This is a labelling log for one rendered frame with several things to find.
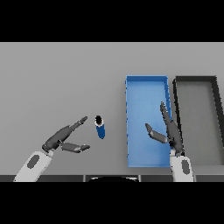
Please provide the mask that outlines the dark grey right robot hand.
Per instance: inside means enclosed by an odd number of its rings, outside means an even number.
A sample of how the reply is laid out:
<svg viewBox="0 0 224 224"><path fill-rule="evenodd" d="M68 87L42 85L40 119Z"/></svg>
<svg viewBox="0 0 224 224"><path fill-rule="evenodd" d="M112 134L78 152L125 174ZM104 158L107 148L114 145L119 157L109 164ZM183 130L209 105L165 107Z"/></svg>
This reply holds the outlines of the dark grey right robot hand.
<svg viewBox="0 0 224 224"><path fill-rule="evenodd" d="M162 144L169 144L175 150L175 156L180 157L184 153L184 146L177 124L169 117L166 106L163 102L160 104L160 111L166 125L166 135L155 131L148 123L145 128L150 138L159 141Z"/></svg>

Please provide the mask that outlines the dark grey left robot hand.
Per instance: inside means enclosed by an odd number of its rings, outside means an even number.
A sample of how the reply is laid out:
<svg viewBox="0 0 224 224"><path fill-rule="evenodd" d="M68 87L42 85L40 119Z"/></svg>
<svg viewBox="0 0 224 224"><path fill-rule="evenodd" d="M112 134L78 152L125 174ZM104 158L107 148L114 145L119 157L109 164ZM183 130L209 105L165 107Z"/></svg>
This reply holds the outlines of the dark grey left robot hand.
<svg viewBox="0 0 224 224"><path fill-rule="evenodd" d="M42 149L48 153L49 151L56 150L57 148L61 148L63 151L70 151L74 153L80 153L81 151L88 150L90 148L89 145L78 145L74 143L66 143L66 140L69 136L80 127L88 118L84 116L78 122L73 125L67 125L64 128L58 130L55 134L53 134L45 143L42 145Z"/></svg>

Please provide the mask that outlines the dark grey bin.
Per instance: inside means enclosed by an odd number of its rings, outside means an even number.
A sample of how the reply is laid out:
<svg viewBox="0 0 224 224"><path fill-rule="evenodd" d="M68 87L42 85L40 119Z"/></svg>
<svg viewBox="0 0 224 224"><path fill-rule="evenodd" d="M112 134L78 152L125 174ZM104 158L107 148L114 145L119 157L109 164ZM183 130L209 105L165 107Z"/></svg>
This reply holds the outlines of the dark grey bin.
<svg viewBox="0 0 224 224"><path fill-rule="evenodd" d="M192 165L224 165L224 114L216 76L176 76L178 128Z"/></svg>

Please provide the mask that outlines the blue bin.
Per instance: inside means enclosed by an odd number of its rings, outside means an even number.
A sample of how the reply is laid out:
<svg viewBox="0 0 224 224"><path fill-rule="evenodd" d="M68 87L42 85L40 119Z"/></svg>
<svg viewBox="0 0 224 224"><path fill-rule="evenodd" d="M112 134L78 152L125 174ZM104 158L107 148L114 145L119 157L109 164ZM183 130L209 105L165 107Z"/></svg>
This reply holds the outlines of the blue bin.
<svg viewBox="0 0 224 224"><path fill-rule="evenodd" d="M151 139L145 127L148 123L153 130L166 136L166 125L160 104L165 104L171 116L168 77L127 75L125 85L128 167L169 167L170 145Z"/></svg>

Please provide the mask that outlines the blue pipe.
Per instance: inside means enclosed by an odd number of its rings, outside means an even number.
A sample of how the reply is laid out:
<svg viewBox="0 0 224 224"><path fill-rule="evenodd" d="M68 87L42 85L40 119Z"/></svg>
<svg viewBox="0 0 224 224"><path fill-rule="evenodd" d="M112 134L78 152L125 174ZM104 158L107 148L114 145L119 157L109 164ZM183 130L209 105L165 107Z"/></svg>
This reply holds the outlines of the blue pipe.
<svg viewBox="0 0 224 224"><path fill-rule="evenodd" d="M103 139L105 137L105 127L104 127L104 121L100 115L97 115L95 117L94 125L96 127L98 137L100 139Z"/></svg>

